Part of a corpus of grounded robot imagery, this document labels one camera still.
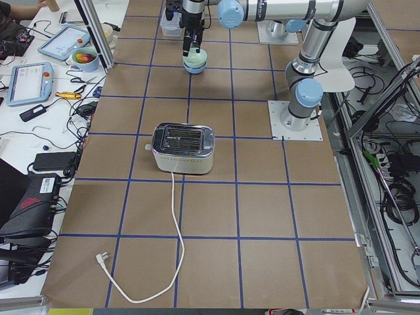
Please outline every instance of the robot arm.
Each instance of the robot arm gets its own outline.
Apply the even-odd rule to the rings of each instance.
[[[323,26],[318,25],[319,29],[327,28],[331,31],[336,22],[348,20],[363,11],[368,2],[369,0],[166,0],[166,8],[168,20],[172,19],[172,12],[180,12],[182,15],[180,27],[185,28],[182,54],[188,56],[190,47],[199,48],[201,45],[206,5],[218,5],[219,20],[227,28],[235,28],[247,20],[259,22],[322,19],[325,23]],[[321,42],[319,39],[313,38],[310,44],[316,44],[323,51],[325,39],[321,39]]]
[[[167,0],[167,11],[174,2],[182,13],[180,26],[186,29],[184,56],[188,56],[191,46],[201,45],[206,5],[218,5],[219,20],[226,28],[238,27],[246,20],[313,20],[299,55],[285,71],[291,101],[282,114],[282,123],[293,131],[301,131],[321,101],[323,89],[313,76],[331,34],[338,22],[366,9],[369,0]]]

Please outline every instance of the metal plate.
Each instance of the metal plate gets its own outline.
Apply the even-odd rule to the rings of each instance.
[[[322,141],[322,134],[318,120],[311,120],[308,127],[303,131],[292,131],[283,126],[280,122],[280,114],[284,108],[289,106],[288,101],[269,100],[268,109],[270,110],[271,134],[273,140],[303,140],[303,141]]]
[[[271,44],[271,45],[293,45],[297,46],[299,40],[297,39],[296,33],[287,33],[286,37],[283,38],[273,38],[267,34],[267,25],[271,21],[262,21],[258,22],[258,36],[260,39],[260,44]]]

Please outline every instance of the light blue robot joint cap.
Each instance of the light blue robot joint cap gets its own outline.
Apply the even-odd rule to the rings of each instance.
[[[305,25],[305,20],[290,20],[288,23],[286,23],[286,31],[289,33],[297,33],[300,32]]]
[[[225,28],[236,28],[241,25],[245,13],[236,0],[222,0],[217,5],[217,14],[220,23]]]
[[[324,90],[315,79],[303,79],[297,84],[296,99],[306,108],[312,108],[321,101]]]

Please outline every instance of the person's hand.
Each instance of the person's hand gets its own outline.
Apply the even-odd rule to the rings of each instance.
[[[45,2],[45,0],[38,0],[38,4],[37,4],[38,9],[42,7],[46,7],[46,6],[47,6],[47,2]]]

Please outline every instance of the red laptop logo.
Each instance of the red laptop logo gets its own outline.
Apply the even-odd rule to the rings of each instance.
[[[26,198],[24,200],[24,202],[22,202],[20,204],[20,208],[21,209],[25,209],[27,207],[29,207],[30,205],[33,205],[34,203],[40,202],[41,200],[37,199],[37,198]]]

